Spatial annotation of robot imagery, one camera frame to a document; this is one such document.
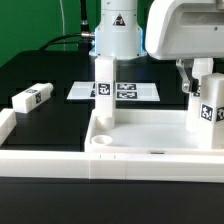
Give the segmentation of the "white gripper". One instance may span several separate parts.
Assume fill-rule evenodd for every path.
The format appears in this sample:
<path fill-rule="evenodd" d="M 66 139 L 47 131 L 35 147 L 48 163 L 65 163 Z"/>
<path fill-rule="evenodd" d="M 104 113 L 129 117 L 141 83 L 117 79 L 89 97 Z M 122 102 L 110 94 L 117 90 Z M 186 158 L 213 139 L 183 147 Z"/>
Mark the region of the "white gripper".
<path fill-rule="evenodd" d="M 224 58 L 224 0 L 154 0 L 145 48 L 159 60 L 174 60 L 182 91 L 196 93 L 194 58 Z"/>

